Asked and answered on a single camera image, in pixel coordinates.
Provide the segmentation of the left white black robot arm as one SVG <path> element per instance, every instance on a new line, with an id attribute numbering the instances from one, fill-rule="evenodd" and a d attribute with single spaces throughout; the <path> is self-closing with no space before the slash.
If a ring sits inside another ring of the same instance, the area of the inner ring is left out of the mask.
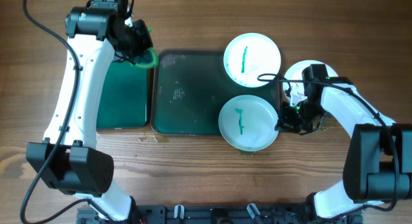
<path id="1" fill-rule="evenodd" d="M 107 223 L 134 223 L 135 200 L 113 181 L 113 158 L 97 146 L 97 118 L 113 61 L 133 61 L 153 49 L 143 20 L 116 8 L 75 7 L 66 18 L 67 62 L 57 105 L 42 141 L 26 159 L 35 181 L 88 203 Z"/>

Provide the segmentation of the white plate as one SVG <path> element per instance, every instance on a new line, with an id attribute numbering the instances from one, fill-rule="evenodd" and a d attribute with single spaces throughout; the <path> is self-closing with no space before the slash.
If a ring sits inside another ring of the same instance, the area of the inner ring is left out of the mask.
<path id="1" fill-rule="evenodd" d="M 338 74 L 326 63 L 316 60 L 305 60 L 300 61 L 292 65 L 285 73 L 284 78 L 287 80 L 302 80 L 302 72 L 305 68 L 309 67 L 311 64 L 324 64 L 328 72 L 329 77 L 337 77 Z M 289 104 L 294 107 L 298 105 L 301 101 L 306 99 L 304 95 L 304 85 L 301 82 L 284 82 L 283 92 Z"/>
<path id="2" fill-rule="evenodd" d="M 227 75 L 237 84 L 248 88 L 264 86 L 258 80 L 262 74 L 278 74 L 281 53 L 275 42 L 260 33 L 244 33 L 229 42 L 223 54 Z"/>
<path id="3" fill-rule="evenodd" d="M 222 137 L 233 147 L 255 152 L 270 146 L 279 135 L 277 111 L 255 95 L 240 95 L 226 102 L 218 117 Z"/>

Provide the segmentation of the green yellow sponge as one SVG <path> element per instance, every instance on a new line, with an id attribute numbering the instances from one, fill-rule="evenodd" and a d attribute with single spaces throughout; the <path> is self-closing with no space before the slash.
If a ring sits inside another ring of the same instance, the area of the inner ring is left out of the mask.
<path id="1" fill-rule="evenodd" d="M 158 65 L 158 54 L 153 49 L 150 31 L 146 26 L 132 27 L 133 38 L 126 59 L 132 66 L 151 69 Z"/>

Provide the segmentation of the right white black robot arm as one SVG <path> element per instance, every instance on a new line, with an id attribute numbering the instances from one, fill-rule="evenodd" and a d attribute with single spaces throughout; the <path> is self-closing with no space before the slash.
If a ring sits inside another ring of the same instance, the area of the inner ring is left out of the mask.
<path id="1" fill-rule="evenodd" d="M 411 199 L 411 125 L 399 124 L 362 98 L 353 82 L 328 72 L 325 64 L 309 64 L 297 79 L 274 77 L 290 100 L 284 102 L 277 128 L 299 135 L 318 130 L 316 118 L 334 117 L 348 133 L 350 146 L 342 180 L 308 195 L 302 218 L 335 223 L 364 209 L 391 211 L 400 200 Z"/>

